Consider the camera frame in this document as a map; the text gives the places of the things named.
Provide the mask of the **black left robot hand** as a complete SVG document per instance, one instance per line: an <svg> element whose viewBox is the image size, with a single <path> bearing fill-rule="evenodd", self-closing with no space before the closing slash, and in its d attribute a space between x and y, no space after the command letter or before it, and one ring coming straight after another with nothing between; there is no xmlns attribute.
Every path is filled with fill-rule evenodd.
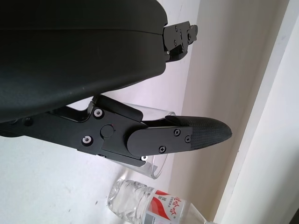
<svg viewBox="0 0 299 224"><path fill-rule="evenodd" d="M0 134L31 138L141 167L145 156L206 148L232 136L216 119L141 111L108 91L161 75L197 39L168 25L156 0L3 0Z"/></svg>

